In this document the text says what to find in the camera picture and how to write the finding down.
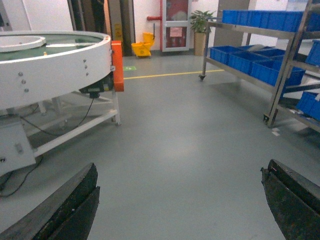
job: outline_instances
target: metal shelving cart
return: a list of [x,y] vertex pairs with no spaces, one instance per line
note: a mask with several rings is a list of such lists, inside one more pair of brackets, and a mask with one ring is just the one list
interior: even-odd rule
[[[299,101],[298,99],[282,97],[282,93],[293,93],[293,92],[300,92],[300,91],[320,88],[320,81],[317,81],[316,83],[313,82],[313,83],[304,83],[304,84],[295,85],[295,86],[286,86],[286,81],[287,79],[290,78],[293,67],[298,67],[314,73],[320,73],[319,67],[305,63],[307,56],[298,53],[302,40],[311,40],[311,39],[320,38],[320,31],[306,31],[311,14],[314,12],[320,13],[320,0],[308,1],[297,32],[287,32],[287,31],[250,27],[250,26],[243,26],[243,25],[233,25],[233,24],[226,24],[226,23],[209,20],[206,23],[205,50],[203,55],[202,74],[199,75],[200,79],[203,81],[204,78],[206,77],[207,63],[213,64],[235,75],[240,79],[246,80],[272,93],[272,97],[270,99],[269,106],[268,106],[268,112],[265,113],[263,117],[263,121],[269,127],[271,127],[274,124],[278,110],[282,110],[290,114],[294,118],[298,119],[302,123],[306,124],[307,126],[320,132],[320,123],[318,121],[305,117],[302,114],[299,114],[299,111],[296,111],[292,108],[292,106],[295,106],[296,103]],[[282,62],[281,69],[279,71],[275,86],[269,85],[257,78],[254,78],[226,64],[223,64],[221,62],[218,62],[208,57],[208,45],[209,45],[209,36],[210,36],[211,27],[248,33],[246,45],[249,45],[250,43],[251,34],[263,35],[268,37],[276,37],[279,39],[287,39],[288,44],[286,47],[285,55],[283,58],[283,62]]]

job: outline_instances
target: blue plastic bin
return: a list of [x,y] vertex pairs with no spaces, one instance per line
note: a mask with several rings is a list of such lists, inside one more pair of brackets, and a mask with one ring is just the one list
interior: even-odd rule
[[237,10],[223,10],[222,22],[224,24],[237,24],[238,11]]
[[303,92],[302,97],[298,104],[296,105],[296,108],[304,112],[305,114],[308,114],[309,116],[312,116],[319,120],[320,118],[320,104],[315,99],[318,93],[314,92]]
[[311,108],[310,116],[320,121],[320,101],[314,100]]
[[273,48],[273,49],[263,49],[263,50],[259,50],[259,51],[255,51],[255,54],[259,54],[265,57],[282,57],[286,54],[285,50],[281,50],[281,49],[277,49],[277,48]]
[[320,66],[320,41],[319,40],[313,41],[313,46],[305,62],[307,64]]
[[272,57],[270,57],[272,60],[274,60],[274,61],[283,61],[284,60],[284,55],[282,55],[282,56],[272,56]]
[[302,11],[271,11],[266,28],[285,32],[296,32],[302,16]]
[[266,29],[268,27],[270,11],[250,11],[249,26]]
[[250,23],[251,11],[248,10],[239,10],[237,12],[236,24],[248,26]]
[[267,57],[251,52],[238,52],[230,54],[228,65],[243,73],[250,74],[254,62],[267,60],[269,60]]
[[[276,85],[282,62],[280,61],[261,61],[252,65],[251,76],[272,86]],[[294,67],[290,78],[286,82],[287,86],[299,85],[305,74],[305,70]]]
[[237,53],[241,51],[241,49],[234,46],[214,46],[210,47],[210,58],[227,65],[230,53]]
[[320,31],[320,14],[312,13],[306,30],[310,32]]
[[[303,11],[223,10],[222,22],[285,32],[297,32]],[[320,14],[312,13],[307,31],[320,31]]]

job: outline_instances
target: potted plant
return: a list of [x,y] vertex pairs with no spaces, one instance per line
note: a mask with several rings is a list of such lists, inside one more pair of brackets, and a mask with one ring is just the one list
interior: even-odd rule
[[214,12],[196,10],[191,13],[191,29],[194,31],[194,55],[203,56],[206,39],[206,23]]

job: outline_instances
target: control box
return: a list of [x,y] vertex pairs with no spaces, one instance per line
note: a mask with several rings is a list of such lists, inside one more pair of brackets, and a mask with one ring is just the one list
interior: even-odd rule
[[35,163],[34,152],[20,118],[0,117],[0,176]]

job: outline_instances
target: green sign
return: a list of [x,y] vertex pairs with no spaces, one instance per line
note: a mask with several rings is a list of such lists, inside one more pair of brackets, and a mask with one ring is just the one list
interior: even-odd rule
[[124,66],[123,71],[134,71],[137,70],[135,66]]

